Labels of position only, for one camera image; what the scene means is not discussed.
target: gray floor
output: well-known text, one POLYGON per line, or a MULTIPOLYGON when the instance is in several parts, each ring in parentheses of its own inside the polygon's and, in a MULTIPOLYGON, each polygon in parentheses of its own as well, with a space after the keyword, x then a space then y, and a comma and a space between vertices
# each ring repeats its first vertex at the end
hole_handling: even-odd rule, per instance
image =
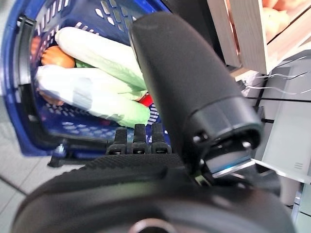
POLYGON ((80 166, 47 167, 47 158, 27 158, 21 155, 14 129, 0 98, 0 233, 8 233, 15 212, 25 194, 45 181, 80 166), (17 191, 4 181, 17 187, 17 191))

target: red object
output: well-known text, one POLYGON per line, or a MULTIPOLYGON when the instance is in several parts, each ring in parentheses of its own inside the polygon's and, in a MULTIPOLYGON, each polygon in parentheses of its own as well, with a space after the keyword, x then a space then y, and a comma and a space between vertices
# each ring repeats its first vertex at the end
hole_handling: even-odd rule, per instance
POLYGON ((139 103, 149 107, 152 103, 153 103, 153 100, 151 98, 151 95, 146 95, 145 97, 143 97, 139 103))

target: green vegetable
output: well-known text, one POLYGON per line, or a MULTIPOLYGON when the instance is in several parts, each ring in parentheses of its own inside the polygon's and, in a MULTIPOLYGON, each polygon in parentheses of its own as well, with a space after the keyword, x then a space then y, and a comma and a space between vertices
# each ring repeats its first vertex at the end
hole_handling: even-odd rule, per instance
POLYGON ((78 59, 75 59, 75 62, 76 62, 77 68, 94 68, 93 66, 91 66, 91 65, 89 65, 87 63, 81 62, 78 59))

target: white cable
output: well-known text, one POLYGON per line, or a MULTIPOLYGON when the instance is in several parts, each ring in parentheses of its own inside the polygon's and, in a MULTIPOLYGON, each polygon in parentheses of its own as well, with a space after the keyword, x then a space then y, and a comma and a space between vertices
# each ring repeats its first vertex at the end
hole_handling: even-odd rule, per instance
POLYGON ((265 75, 265 76, 255 77, 255 79, 272 78, 272 77, 274 77, 274 76, 277 76, 277 77, 282 77, 282 78, 284 78, 284 79, 286 80, 286 79, 296 78, 296 77, 305 75, 305 74, 307 74, 307 73, 310 73, 310 71, 307 71, 307 72, 304 72, 304 73, 301 73, 301 74, 297 74, 297 75, 284 75, 284 74, 265 75))
POLYGON ((297 58, 297 59, 295 59, 295 60, 285 62, 285 63, 283 63, 283 64, 280 64, 280 65, 276 66, 275 68, 284 66, 284 65, 286 65, 286 64, 288 64, 288 63, 291 63, 291 62, 295 62, 295 61, 300 60, 300 59, 303 59, 303 58, 305 58, 305 57, 307 57, 307 56, 299 57, 299 58, 297 58))
POLYGON ((309 90, 306 90, 306 91, 303 91, 303 92, 300 92, 300 93, 293 93, 293 92, 287 92, 287 91, 283 91, 277 87, 274 87, 274 86, 266 86, 266 87, 256 87, 256 86, 246 86, 246 88, 251 88, 251 89, 273 89, 273 90, 276 90, 278 92, 281 92, 281 93, 284 93, 284 94, 287 94, 287 95, 298 95, 298 94, 304 94, 304 93, 307 93, 309 91, 311 91, 311 89, 309 90))

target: plastic basket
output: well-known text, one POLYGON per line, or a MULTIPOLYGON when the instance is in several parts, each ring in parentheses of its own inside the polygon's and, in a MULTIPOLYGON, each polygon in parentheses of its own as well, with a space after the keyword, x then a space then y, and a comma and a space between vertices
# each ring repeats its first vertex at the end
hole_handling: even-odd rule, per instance
MULTIPOLYGON (((36 92, 35 73, 41 65, 43 51, 56 44, 55 33, 71 26, 129 45, 130 24, 155 11, 168 9, 160 0, 18 0, 15 3, 4 34, 1 76, 6 107, 24 155, 65 156, 69 152, 77 158, 103 155, 118 127, 115 122, 69 105, 49 105, 36 92), (30 53, 34 38, 40 42, 30 53), (27 79, 32 84, 23 84, 27 79)), ((150 109, 147 142, 152 140, 151 125, 160 122, 155 106, 150 109)), ((128 129, 128 140, 132 139, 133 129, 128 129)), ((165 139, 169 142, 166 131, 165 139)))

